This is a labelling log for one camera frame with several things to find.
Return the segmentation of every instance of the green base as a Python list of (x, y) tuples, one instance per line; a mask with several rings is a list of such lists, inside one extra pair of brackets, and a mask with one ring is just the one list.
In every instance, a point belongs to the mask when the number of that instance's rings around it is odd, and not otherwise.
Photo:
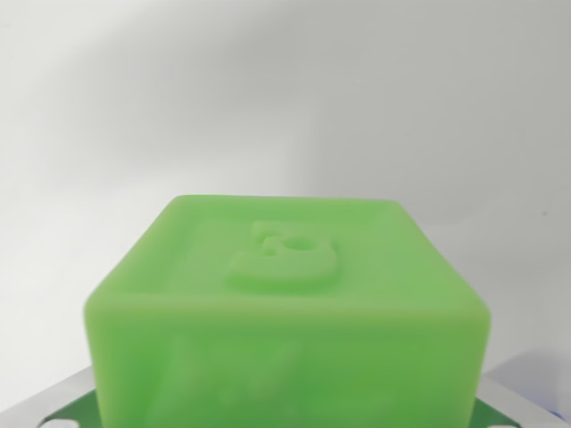
[[(52, 419), (72, 419), (79, 422), (81, 428), (102, 428), (94, 391), (84, 395), (58, 412), (55, 412), (46, 419), (46, 422)], [(520, 427), (519, 424), (507, 416), (477, 399), (469, 428), (488, 428), (493, 425), (509, 425), (514, 428)]]

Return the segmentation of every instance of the cube top face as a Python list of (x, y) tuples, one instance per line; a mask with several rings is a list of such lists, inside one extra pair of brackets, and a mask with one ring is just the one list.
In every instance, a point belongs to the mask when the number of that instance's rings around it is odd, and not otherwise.
[(483, 307), (398, 203), (346, 199), (180, 196), (98, 292), (191, 312)]

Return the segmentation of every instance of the white background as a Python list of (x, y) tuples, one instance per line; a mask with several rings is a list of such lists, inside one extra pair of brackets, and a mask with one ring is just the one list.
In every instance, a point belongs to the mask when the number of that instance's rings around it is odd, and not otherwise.
[(397, 199), (488, 302), (486, 367), (562, 358), (570, 22), (554, 0), (0, 0), (0, 410), (89, 364), (83, 302), (182, 193)]

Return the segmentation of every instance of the green 3d printed block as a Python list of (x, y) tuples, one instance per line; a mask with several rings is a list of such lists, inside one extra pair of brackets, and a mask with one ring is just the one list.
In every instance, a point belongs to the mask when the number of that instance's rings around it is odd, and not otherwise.
[(395, 202), (182, 196), (86, 308), (105, 428), (465, 428), (489, 327)]

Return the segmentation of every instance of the green cube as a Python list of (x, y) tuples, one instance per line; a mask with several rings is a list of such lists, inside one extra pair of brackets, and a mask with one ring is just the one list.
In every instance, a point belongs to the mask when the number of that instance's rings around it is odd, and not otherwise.
[(485, 305), (396, 202), (181, 196), (86, 307), (105, 428), (465, 428)]

